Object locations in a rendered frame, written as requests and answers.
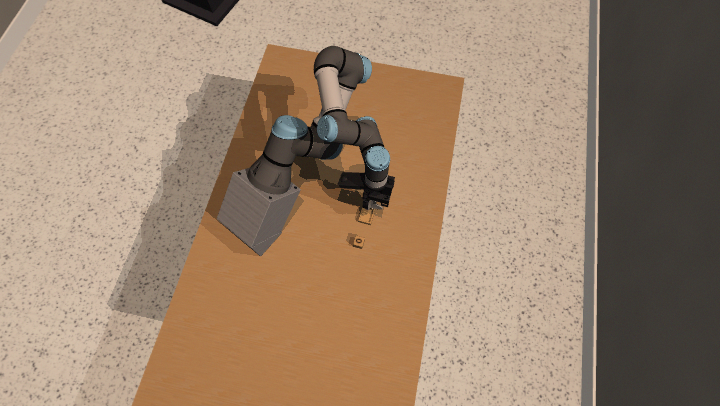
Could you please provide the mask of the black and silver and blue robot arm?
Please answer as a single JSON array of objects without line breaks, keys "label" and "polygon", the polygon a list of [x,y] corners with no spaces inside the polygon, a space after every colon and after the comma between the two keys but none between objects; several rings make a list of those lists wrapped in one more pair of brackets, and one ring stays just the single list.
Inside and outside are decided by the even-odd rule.
[{"label": "black and silver and blue robot arm", "polygon": [[270,194],[284,194],[291,184],[291,166],[296,156],[331,160],[343,144],[359,146],[365,181],[372,188],[387,182],[390,154],[384,148],[377,123],[365,116],[354,120],[346,108],[357,84],[372,73],[370,60],[338,46],[324,48],[314,62],[322,109],[311,127],[301,119],[283,115],[276,119],[263,154],[250,167],[250,183]]}]

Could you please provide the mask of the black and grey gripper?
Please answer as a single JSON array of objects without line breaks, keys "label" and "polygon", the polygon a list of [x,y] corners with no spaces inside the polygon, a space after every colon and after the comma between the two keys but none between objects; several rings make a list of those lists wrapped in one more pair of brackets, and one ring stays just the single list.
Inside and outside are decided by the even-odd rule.
[{"label": "black and grey gripper", "polygon": [[[364,184],[368,188],[368,190],[364,190],[364,192],[363,192],[363,197],[362,197],[363,208],[365,208],[366,210],[369,210],[370,208],[381,210],[381,209],[383,209],[382,206],[388,207],[390,196],[391,196],[392,189],[394,187],[394,182],[395,182],[395,180],[393,181],[393,179],[395,179],[395,177],[388,175],[387,182],[384,186],[382,186],[380,188],[372,188],[366,183],[365,173],[364,173],[363,180],[364,180]],[[391,189],[391,187],[392,187],[392,189]],[[370,189],[372,189],[372,190],[370,190]],[[379,191],[379,189],[382,189],[382,190]],[[374,199],[377,199],[377,200],[374,200]],[[376,201],[380,202],[380,203],[382,201],[381,206],[378,205],[376,203]]]}]

